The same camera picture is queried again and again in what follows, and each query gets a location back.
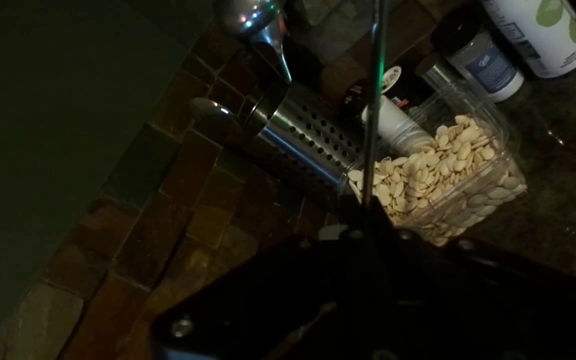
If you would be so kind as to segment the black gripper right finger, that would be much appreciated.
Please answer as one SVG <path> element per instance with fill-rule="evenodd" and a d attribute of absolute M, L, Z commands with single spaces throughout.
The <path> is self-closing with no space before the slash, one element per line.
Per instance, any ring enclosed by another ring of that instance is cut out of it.
<path fill-rule="evenodd" d="M 489 360 L 576 360 L 576 275 L 470 240 L 397 240 Z"/>

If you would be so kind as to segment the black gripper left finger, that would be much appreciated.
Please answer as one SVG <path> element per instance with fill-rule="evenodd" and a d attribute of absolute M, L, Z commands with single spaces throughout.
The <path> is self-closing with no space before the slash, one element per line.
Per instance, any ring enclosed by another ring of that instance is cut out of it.
<path fill-rule="evenodd" d="M 354 360 L 363 244 L 292 235 L 152 320 L 154 360 Z"/>

